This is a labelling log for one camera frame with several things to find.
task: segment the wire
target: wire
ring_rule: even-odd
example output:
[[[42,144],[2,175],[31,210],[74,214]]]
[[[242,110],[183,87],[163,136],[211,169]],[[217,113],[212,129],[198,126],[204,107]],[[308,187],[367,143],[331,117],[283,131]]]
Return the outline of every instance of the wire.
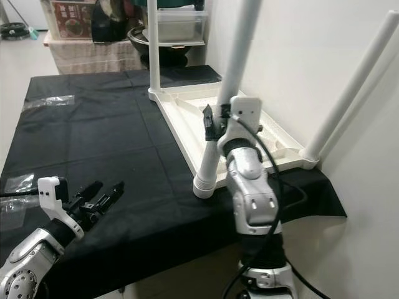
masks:
[[[278,193],[276,194],[276,198],[277,198],[277,203],[279,204],[279,207],[282,207],[282,195],[283,195],[283,187],[282,185],[285,184],[289,187],[292,187],[296,190],[298,190],[300,193],[302,193],[303,198],[300,200],[300,202],[302,201],[306,201],[307,200],[307,194],[299,187],[293,186],[285,181],[283,181],[280,178],[280,171],[277,167],[276,162],[274,161],[274,158],[272,157],[272,155],[270,154],[269,150],[266,148],[266,145],[263,143],[263,141],[258,137],[258,135],[256,134],[256,132],[254,130],[252,130],[252,128],[247,125],[244,121],[242,121],[242,119],[240,119],[240,117],[238,117],[237,115],[231,115],[231,118],[233,120],[235,120],[237,123],[239,123],[241,126],[244,127],[245,130],[247,130],[247,132],[249,134],[252,135],[253,138],[255,138],[255,140],[259,143],[259,145],[261,146],[261,148],[264,150],[264,152],[266,153],[266,156],[269,158],[269,161],[272,164],[272,168],[274,170],[274,176],[272,176],[272,178],[277,180],[277,184],[278,184]],[[293,204],[290,204],[287,207],[293,206],[294,204],[298,204],[298,202],[295,202]],[[262,245],[262,248],[258,251],[258,253],[253,256],[248,262],[246,262],[240,269],[239,271],[235,274],[235,276],[231,279],[231,281],[228,283],[228,285],[226,286],[226,288],[223,291],[223,299],[227,299],[227,295],[229,293],[229,291],[231,290],[231,288],[233,287],[233,285],[237,282],[237,280],[241,277],[241,275],[249,268],[249,266],[256,260],[259,258],[260,254],[262,253],[262,251],[266,248],[267,243],[270,241],[270,238],[272,237],[274,231],[276,230],[276,227],[280,221],[281,218],[281,212],[282,209],[278,208],[277,213],[276,213],[276,217],[274,218],[272,224],[271,224],[271,228],[269,229],[269,231],[267,232],[265,238],[264,238],[264,243]],[[286,257],[286,261],[287,263],[289,263],[291,265],[292,268],[292,272],[295,274],[295,276],[307,287],[309,288],[309,290],[311,290],[312,292],[314,292],[316,295],[318,295],[319,297],[321,297],[322,299],[330,299],[327,295],[323,294],[321,291],[319,291],[318,289],[316,289],[315,287],[313,287],[295,268],[294,266],[290,263],[290,261],[287,259]]]
[[[10,193],[2,193],[0,194],[0,197],[13,197],[13,196],[26,196],[26,195],[38,195],[39,190],[37,188],[34,188],[30,191],[26,192],[10,192]]]
[[[279,169],[277,167],[276,162],[274,161],[272,155],[270,154],[269,150],[266,148],[266,145],[263,143],[263,141],[258,137],[258,135],[256,134],[256,132],[254,132],[251,127],[249,127],[244,121],[242,121],[238,116],[236,115],[232,115],[231,118],[233,120],[235,120],[236,122],[238,122],[241,126],[244,127],[245,130],[248,131],[249,134],[252,135],[252,137],[255,138],[255,140],[259,143],[259,145],[261,146],[261,148],[264,150],[264,152],[266,153],[266,156],[269,158],[275,176],[276,176],[276,180],[278,183],[278,193],[276,194],[276,198],[277,198],[277,203],[278,206],[282,206],[282,182],[280,180],[280,172]],[[271,237],[274,234],[274,231],[276,230],[277,225],[279,224],[280,218],[281,218],[281,212],[282,209],[278,208],[276,216],[271,224],[271,227],[269,229],[269,231],[267,232],[265,238],[264,238],[264,243],[262,248],[259,250],[259,252],[254,255],[250,260],[248,260],[235,274],[235,276],[230,280],[230,282],[227,284],[226,288],[223,290],[223,294],[222,294],[222,298],[223,299],[227,299],[227,295],[230,292],[231,288],[234,286],[234,284],[237,282],[237,280],[239,280],[239,278],[241,277],[241,275],[250,267],[250,265],[259,258],[261,252],[266,248],[267,244],[269,243]]]
[[[287,263],[291,265],[292,272],[295,274],[295,276],[302,282],[309,290],[314,292],[317,296],[319,296],[322,299],[330,299],[327,295],[323,294],[321,291],[313,287],[310,282],[308,282],[298,271],[295,269],[295,267],[292,265],[292,263],[286,258]]]

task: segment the black tablecloth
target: black tablecloth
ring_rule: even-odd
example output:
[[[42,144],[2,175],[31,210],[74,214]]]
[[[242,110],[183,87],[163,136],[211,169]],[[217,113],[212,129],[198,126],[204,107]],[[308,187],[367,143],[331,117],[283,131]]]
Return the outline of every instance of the black tablecloth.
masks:
[[[163,86],[217,82],[208,66],[162,71]],[[75,103],[22,112],[1,176],[63,176],[70,194],[98,179],[125,181],[125,194],[46,276],[52,298],[90,298],[208,254],[236,240],[225,188],[199,200],[193,176],[157,105],[145,70],[32,78],[26,102],[75,95]],[[283,221],[345,216],[329,180],[317,169],[284,171],[309,200]],[[287,190],[287,200],[301,195]],[[28,209],[21,228],[2,232],[1,264],[23,238],[48,221]]]

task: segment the table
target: table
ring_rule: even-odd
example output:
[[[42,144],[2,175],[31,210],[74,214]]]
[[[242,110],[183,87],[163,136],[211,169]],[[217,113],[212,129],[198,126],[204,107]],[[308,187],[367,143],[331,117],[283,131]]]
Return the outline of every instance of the table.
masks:
[[[165,69],[164,87],[217,82],[208,66]],[[21,113],[0,190],[8,178],[34,173],[63,176],[70,194],[98,179],[125,181],[125,194],[46,276],[51,298],[93,298],[208,254],[237,240],[226,188],[200,200],[193,175],[156,103],[149,101],[146,70],[32,78],[26,103],[74,95],[73,105]],[[282,221],[310,215],[346,216],[330,181],[318,170],[292,169],[283,180],[309,200],[284,211]],[[301,195],[286,189],[287,203]],[[0,235],[0,262],[48,221],[39,207],[24,225]]]

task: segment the white wall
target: white wall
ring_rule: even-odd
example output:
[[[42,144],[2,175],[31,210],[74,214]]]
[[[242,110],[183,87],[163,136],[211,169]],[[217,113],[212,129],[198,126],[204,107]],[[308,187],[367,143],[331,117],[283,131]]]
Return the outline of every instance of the white wall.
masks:
[[[206,61],[221,75],[242,1],[209,5]],[[260,96],[264,109],[305,145],[389,9],[399,9],[399,2],[264,1],[242,90]],[[399,30],[356,99],[351,119],[322,155],[320,167],[347,222],[313,217],[285,225],[288,256],[332,298],[399,298],[398,53]],[[307,290],[301,294],[313,298]]]

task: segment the tiled floor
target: tiled floor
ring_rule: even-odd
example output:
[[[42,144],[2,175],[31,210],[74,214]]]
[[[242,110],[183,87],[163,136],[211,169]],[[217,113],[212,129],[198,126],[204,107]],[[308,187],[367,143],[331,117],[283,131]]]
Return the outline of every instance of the tiled floor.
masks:
[[[39,39],[0,41],[0,171],[18,122],[31,77],[57,75],[50,49]]]

